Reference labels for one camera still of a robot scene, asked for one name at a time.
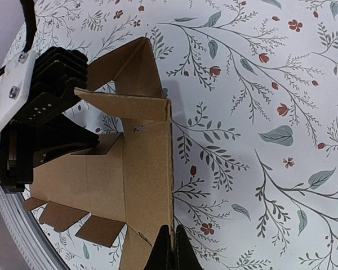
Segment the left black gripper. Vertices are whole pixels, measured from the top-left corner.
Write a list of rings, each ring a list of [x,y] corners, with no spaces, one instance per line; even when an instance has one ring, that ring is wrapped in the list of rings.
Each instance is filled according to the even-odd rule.
[[[7,194],[23,192],[25,185],[33,183],[34,168],[98,144],[98,134],[63,114],[40,127],[10,124],[1,138],[0,185]]]

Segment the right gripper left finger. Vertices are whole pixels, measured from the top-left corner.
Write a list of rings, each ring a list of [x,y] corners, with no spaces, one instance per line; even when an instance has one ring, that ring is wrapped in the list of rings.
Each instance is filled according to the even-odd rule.
[[[155,240],[148,259],[148,270],[170,270],[173,269],[171,238],[169,226],[163,225]]]

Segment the brown cardboard box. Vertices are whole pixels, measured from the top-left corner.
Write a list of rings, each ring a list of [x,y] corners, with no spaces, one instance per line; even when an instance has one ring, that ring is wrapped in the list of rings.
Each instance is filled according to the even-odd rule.
[[[127,234],[120,269],[148,269],[158,232],[174,230],[171,103],[162,92],[148,38],[133,40],[92,62],[82,100],[120,118],[122,133],[100,136],[92,150],[59,157],[34,170],[30,211],[63,232],[80,219],[77,237],[112,247]]]

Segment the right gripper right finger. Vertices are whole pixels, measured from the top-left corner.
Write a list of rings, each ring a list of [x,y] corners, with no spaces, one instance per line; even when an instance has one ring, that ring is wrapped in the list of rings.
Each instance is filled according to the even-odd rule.
[[[175,232],[174,246],[174,266],[175,270],[202,270],[198,258],[195,255],[185,227],[178,225]]]

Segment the front aluminium rail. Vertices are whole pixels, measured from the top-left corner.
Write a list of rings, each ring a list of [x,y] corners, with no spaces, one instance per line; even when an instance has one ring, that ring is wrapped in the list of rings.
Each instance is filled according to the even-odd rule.
[[[0,187],[0,269],[68,269],[22,203]]]

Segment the floral patterned table mat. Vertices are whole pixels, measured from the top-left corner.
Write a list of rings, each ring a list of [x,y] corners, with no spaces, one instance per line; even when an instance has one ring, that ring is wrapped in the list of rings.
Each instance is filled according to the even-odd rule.
[[[338,1],[37,1],[35,48],[148,37],[204,269],[338,269]]]

